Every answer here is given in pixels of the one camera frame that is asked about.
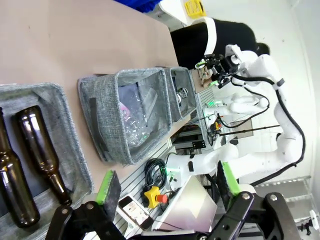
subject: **brown glass bottle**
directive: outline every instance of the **brown glass bottle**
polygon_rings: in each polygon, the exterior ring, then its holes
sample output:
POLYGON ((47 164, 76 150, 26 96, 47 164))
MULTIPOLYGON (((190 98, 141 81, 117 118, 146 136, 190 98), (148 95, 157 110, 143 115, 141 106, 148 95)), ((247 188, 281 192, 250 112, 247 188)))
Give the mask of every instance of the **brown glass bottle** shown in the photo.
POLYGON ((40 219, 18 155, 12 150, 0 107, 0 191, 15 224, 27 228, 40 219))
POLYGON ((33 165, 49 183, 60 204, 70 205, 72 200, 59 173, 59 159, 40 107, 36 105, 26 108, 16 113, 15 117, 33 165))

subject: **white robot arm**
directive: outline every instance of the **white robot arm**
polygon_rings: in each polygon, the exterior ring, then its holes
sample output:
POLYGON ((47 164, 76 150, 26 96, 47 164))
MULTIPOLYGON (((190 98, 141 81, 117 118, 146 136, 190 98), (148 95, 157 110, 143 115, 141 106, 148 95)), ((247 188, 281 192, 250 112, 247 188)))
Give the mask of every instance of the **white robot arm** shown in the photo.
POLYGON ((167 170, 172 189, 183 186, 191 175, 215 172, 218 161, 228 162, 236 178, 252 173, 272 173, 270 176, 252 183, 252 185, 256 185, 278 176, 302 161, 304 157, 305 136, 287 110, 287 99, 284 95, 286 84, 273 59, 269 55, 261 55, 248 64, 241 61, 242 55, 238 46, 230 46, 230 49, 233 50, 230 52, 233 52, 235 61, 239 60, 238 73, 240 71, 242 73, 242 76, 234 75, 232 81, 235 84, 248 88, 248 85, 254 86, 256 82, 268 82, 275 90, 278 103, 274 109, 274 115, 283 129, 283 133, 276 140, 277 149, 271 152, 254 152, 239 158, 237 147, 226 144, 206 154, 171 155, 168 158, 167 170))

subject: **bottle neck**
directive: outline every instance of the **bottle neck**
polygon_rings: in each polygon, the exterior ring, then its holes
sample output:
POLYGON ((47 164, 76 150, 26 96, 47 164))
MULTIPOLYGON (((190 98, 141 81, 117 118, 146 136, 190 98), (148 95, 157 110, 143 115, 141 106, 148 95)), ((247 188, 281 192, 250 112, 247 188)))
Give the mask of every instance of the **bottle neck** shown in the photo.
POLYGON ((0 153, 10 151, 11 149, 2 108, 0 108, 0 153))

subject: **person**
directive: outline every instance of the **person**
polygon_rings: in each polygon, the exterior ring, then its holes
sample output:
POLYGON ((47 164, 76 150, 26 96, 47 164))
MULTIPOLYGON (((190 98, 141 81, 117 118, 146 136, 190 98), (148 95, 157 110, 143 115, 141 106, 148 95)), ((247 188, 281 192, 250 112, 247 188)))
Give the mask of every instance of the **person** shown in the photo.
MULTIPOLYGON (((214 19, 216 30, 216 44, 213 54, 225 55, 226 45, 238 45, 242 51, 253 51, 258 56, 270 55, 267 44, 256 41, 253 30, 241 22, 222 21, 214 19)), ((194 69, 203 58, 207 43, 208 29, 204 22, 187 26, 171 32, 171 38, 181 67, 194 69)))

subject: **gray fabric bin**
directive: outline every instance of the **gray fabric bin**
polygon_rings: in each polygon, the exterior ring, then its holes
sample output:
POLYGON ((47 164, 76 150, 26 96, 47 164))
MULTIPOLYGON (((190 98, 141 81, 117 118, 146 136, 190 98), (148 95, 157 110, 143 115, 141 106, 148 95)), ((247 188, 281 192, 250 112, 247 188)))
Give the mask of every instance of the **gray fabric bin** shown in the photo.
POLYGON ((78 93, 93 142, 104 162, 134 165, 156 147, 172 127, 166 75, 163 68, 127 69, 116 74, 82 78, 78 93), (121 116, 119 86, 137 84, 139 94, 152 88, 157 93, 152 132, 138 147, 129 147, 121 116))
POLYGON ((34 85, 1 85, 0 107, 2 107, 12 149, 20 158, 24 175, 35 204, 40 212, 40 221, 29 228, 18 228, 0 196, 0 239, 34 240, 44 239, 57 207, 57 198, 44 179, 35 171, 21 136, 14 131, 12 116, 28 107, 39 105, 45 125, 59 157, 59 171, 66 188, 70 191, 72 207, 77 208, 83 198, 91 194, 94 186, 87 163, 80 147, 71 117, 67 98, 62 87, 54 83, 34 85))
POLYGON ((190 71, 185 67, 165 68, 165 75, 168 86, 172 121, 178 122, 197 108, 196 95, 192 84, 193 79, 190 71), (181 106, 179 106, 177 100, 173 78, 175 78, 177 90, 185 88, 188 91, 188 97, 181 100, 181 106))

